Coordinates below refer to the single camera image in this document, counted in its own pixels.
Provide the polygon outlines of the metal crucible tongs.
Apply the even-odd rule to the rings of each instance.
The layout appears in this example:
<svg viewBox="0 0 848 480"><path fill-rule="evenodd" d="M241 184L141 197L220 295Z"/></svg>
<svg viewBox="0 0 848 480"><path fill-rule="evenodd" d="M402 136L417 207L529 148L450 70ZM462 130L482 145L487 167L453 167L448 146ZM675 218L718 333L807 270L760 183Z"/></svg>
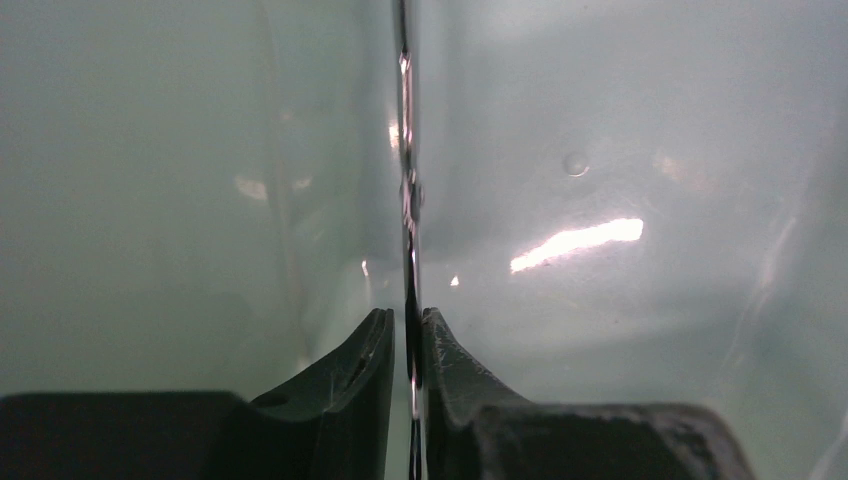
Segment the metal crucible tongs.
<svg viewBox="0 0 848 480"><path fill-rule="evenodd" d="M418 227L421 191L415 144L415 55L413 48L412 3L394 1L395 37L398 55L398 152L401 168L400 200L404 269L404 323L407 374L410 389L409 477L423 477L421 392L422 309L418 264Z"/></svg>

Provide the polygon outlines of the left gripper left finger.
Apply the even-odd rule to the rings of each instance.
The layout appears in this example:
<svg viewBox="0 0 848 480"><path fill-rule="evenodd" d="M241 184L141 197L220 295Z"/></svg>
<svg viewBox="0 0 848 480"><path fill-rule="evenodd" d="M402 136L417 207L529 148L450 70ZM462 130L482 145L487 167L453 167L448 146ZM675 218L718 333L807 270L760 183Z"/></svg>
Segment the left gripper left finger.
<svg viewBox="0 0 848 480"><path fill-rule="evenodd" d="M1 401L5 479L380 479L395 320L247 401L226 391L30 393Z"/></svg>

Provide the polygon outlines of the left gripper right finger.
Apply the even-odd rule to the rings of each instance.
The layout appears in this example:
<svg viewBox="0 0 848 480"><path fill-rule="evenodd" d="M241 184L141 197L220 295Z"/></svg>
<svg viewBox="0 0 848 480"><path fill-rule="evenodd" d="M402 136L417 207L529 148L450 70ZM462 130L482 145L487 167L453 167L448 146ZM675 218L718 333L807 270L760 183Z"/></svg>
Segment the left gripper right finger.
<svg viewBox="0 0 848 480"><path fill-rule="evenodd" d="M728 426L682 403L543 404L498 379L423 313L432 479L752 479Z"/></svg>

